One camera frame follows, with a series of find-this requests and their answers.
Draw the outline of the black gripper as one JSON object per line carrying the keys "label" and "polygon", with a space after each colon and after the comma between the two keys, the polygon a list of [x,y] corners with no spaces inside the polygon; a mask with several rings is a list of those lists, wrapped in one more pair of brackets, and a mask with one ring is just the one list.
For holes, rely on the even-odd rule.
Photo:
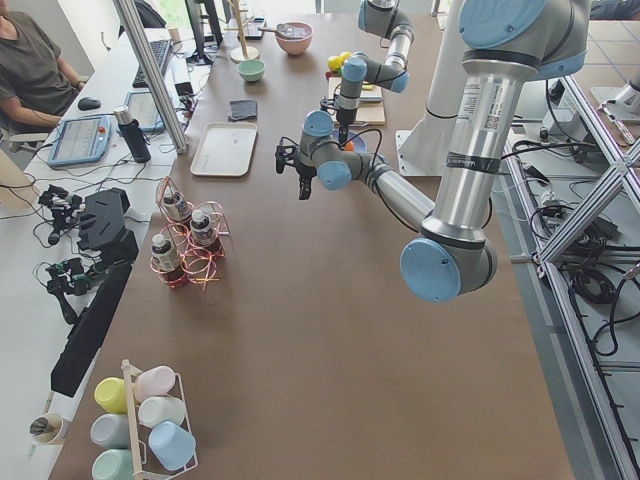
{"label": "black gripper", "polygon": [[316,176],[316,168],[308,163],[308,157],[300,147],[295,148],[293,165],[299,179],[299,199],[309,200],[312,193],[312,179]]}
{"label": "black gripper", "polygon": [[356,110],[349,108],[337,108],[336,120],[338,122],[338,142],[339,148],[345,149],[348,142],[349,127],[356,121]]}

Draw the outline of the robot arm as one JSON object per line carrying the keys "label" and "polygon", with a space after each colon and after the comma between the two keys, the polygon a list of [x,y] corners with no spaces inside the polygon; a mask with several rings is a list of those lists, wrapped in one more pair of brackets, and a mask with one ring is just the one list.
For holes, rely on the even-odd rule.
{"label": "robot arm", "polygon": [[416,233],[403,249],[400,270],[419,298],[444,302],[491,281],[496,253],[483,231],[485,210],[522,87],[529,81],[577,72],[584,63],[591,5],[587,1],[456,1],[447,19],[435,78],[448,76],[451,141],[435,199],[411,185],[378,153],[345,148],[364,83],[401,92],[415,33],[393,1],[365,1],[358,24],[387,39],[383,62],[355,53],[342,70],[331,111],[310,112],[300,140],[276,149],[276,167],[293,167],[299,196],[311,182],[338,190],[365,183]]}
{"label": "robot arm", "polygon": [[347,142],[349,127],[356,121],[364,82],[395,93],[402,93],[409,82],[407,63],[415,32],[409,17],[399,10],[398,2],[362,1],[358,27],[388,40],[390,44],[383,63],[370,59],[365,53],[356,52],[343,65],[340,87],[334,97],[340,144]]}

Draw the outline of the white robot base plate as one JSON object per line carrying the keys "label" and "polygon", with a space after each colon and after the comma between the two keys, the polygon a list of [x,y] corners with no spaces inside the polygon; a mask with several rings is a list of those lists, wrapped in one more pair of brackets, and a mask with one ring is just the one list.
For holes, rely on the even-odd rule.
{"label": "white robot base plate", "polygon": [[399,173],[404,177],[440,177],[444,163],[441,135],[430,131],[398,130],[395,142]]}

